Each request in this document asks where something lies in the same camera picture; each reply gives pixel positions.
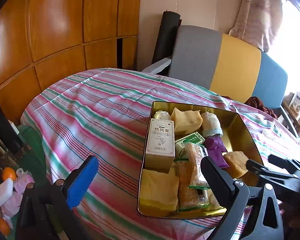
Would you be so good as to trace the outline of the dark red cloth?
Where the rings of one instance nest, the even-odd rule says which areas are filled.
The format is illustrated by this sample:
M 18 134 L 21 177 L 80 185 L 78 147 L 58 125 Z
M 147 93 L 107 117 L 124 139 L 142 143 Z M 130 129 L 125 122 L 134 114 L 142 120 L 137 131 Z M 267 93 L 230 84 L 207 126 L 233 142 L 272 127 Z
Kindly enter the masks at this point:
M 268 107 L 266 107 L 264 105 L 264 103 L 256 96 L 252 96 L 250 97 L 246 102 L 246 105 L 250 106 L 250 107 L 254 107 L 255 109 L 258 109 L 266 114 L 268 114 L 269 116 L 271 116 L 272 118 L 277 119 L 277 115 L 275 114 L 275 112 L 272 109 L 269 109 Z

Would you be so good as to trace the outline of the white product box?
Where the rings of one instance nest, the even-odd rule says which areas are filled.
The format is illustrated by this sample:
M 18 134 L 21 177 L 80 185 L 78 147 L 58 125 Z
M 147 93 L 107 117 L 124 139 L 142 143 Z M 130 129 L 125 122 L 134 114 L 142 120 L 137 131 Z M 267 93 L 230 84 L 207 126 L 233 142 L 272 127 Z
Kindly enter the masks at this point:
M 300 93 L 295 93 L 288 105 L 296 114 L 300 115 Z

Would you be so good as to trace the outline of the striped bed sheet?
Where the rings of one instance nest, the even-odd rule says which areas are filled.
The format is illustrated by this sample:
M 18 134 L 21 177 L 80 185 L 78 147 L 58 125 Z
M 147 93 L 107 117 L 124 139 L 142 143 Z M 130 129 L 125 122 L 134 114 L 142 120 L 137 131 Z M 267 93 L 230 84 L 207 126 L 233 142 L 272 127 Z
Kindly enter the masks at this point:
M 46 174 L 65 178 L 89 155 L 98 173 L 75 214 L 111 239 L 206 239 L 219 218 L 155 219 L 137 211 L 138 183 L 154 101 L 189 103 L 238 113 L 263 161 L 273 154 L 300 160 L 300 143 L 276 119 L 185 81 L 101 68 L 66 77 L 36 96 L 21 123 L 42 136 Z

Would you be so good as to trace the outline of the wooden wardrobe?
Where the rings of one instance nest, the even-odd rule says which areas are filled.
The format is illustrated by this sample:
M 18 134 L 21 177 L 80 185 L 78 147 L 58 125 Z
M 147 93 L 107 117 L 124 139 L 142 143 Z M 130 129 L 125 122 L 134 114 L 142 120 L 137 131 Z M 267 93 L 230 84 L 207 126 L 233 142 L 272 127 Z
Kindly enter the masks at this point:
M 55 82 L 136 68 L 140 0 L 7 0 L 0 10 L 0 106 L 15 124 Z

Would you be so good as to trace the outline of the gold metal tin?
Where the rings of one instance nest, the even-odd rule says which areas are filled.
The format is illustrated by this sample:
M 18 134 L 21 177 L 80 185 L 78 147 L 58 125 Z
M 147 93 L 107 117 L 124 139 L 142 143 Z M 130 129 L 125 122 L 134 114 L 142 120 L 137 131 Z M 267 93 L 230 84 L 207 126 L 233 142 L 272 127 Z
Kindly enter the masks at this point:
M 223 130 L 222 141 L 228 151 L 242 151 L 248 158 L 253 159 L 259 164 L 263 164 L 261 155 L 253 138 L 245 125 L 243 118 L 238 114 L 227 110 L 217 109 L 215 107 L 194 105 L 189 103 L 154 101 L 151 106 L 149 118 L 153 118 L 156 111 L 162 110 L 172 114 L 173 109 L 177 107 L 181 111 L 210 111 L 217 115 Z M 145 217 L 162 219 L 201 219 L 209 217 L 222 216 L 226 213 L 225 208 L 218 210 L 198 209 L 185 212 L 161 212 L 159 209 L 146 207 L 138 200 L 137 211 Z

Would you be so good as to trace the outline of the pink curtain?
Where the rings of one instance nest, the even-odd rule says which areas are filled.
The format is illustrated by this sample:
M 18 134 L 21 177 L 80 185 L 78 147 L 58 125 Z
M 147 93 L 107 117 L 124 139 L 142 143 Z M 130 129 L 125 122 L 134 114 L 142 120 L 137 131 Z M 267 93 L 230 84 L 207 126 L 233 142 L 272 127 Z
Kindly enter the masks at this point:
M 282 22 L 281 0 L 242 0 L 229 35 L 268 52 Z

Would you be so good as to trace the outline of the pink hair roller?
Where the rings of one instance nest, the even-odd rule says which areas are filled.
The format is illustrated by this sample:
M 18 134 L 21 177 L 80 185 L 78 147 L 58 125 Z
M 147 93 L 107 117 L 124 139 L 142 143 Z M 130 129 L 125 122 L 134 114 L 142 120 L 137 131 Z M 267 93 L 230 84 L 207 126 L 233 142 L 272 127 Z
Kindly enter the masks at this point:
M 23 194 L 29 183 L 34 183 L 34 178 L 31 172 L 24 171 L 22 168 L 18 168 L 16 171 L 17 178 L 13 183 L 13 187 L 18 194 Z

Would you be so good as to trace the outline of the green white small box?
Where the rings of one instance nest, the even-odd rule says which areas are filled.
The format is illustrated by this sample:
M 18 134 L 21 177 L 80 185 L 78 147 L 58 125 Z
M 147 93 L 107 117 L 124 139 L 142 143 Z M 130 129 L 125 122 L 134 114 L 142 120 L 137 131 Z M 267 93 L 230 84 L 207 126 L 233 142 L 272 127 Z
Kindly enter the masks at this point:
M 186 145 L 189 143 L 202 145 L 205 139 L 198 132 L 188 134 L 175 141 L 175 157 L 177 159 L 186 159 Z

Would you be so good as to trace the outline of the purple sachet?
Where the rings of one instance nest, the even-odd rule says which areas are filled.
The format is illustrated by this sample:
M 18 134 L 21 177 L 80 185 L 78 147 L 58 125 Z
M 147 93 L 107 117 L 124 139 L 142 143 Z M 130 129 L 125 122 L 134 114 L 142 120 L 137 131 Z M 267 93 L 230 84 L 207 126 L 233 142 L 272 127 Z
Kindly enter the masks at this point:
M 227 153 L 227 149 L 224 146 L 222 137 L 219 135 L 214 135 L 205 138 L 204 146 L 207 149 L 208 155 L 214 160 L 214 162 L 220 168 L 227 168 L 229 165 L 223 157 L 223 153 Z

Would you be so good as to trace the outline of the orange fruit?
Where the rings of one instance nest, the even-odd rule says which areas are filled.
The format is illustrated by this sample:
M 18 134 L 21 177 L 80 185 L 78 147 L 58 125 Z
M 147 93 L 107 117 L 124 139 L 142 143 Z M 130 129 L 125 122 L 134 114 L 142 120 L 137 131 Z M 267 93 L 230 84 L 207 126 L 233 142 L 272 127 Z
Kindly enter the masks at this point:
M 16 172 L 13 168 L 5 167 L 2 171 L 1 178 L 2 178 L 3 181 L 7 180 L 8 178 L 15 181 L 17 179 L 17 174 L 16 174 Z

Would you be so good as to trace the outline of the beige tall carton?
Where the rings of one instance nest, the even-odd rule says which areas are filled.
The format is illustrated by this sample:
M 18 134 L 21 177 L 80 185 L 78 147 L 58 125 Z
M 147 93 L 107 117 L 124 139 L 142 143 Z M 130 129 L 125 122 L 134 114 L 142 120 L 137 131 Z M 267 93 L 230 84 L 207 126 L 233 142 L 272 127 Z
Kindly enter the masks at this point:
M 151 118 L 145 144 L 145 168 L 168 173 L 174 158 L 174 122 Z

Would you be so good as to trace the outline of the rice cracker snack pack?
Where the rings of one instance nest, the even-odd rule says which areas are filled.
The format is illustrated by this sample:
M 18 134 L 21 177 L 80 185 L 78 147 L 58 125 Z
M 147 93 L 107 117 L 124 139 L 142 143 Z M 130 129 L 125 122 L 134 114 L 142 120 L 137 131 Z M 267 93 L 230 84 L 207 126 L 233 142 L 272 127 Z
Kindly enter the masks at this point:
M 174 162 L 177 166 L 179 177 L 177 212 L 185 212 L 196 209 L 204 209 L 210 205 L 206 190 L 189 188 L 192 176 L 192 166 L 186 159 L 178 159 Z

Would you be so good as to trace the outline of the large yellow sponge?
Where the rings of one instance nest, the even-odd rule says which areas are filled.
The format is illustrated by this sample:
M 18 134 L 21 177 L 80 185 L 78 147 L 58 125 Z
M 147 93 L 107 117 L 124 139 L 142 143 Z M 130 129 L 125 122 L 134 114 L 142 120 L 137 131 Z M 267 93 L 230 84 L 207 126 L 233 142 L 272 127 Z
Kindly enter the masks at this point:
M 174 212 L 178 205 L 178 187 L 178 176 L 143 169 L 139 204 L 168 213 Z

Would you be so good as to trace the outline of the black rolled mat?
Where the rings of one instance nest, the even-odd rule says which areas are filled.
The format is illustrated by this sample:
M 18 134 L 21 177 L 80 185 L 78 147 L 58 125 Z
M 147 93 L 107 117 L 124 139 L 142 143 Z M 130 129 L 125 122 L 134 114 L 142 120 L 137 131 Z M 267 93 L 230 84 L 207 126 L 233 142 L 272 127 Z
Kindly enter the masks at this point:
M 163 12 L 153 53 L 152 64 L 166 57 L 172 56 L 177 31 L 182 22 L 180 17 L 181 16 L 178 13 L 173 11 Z

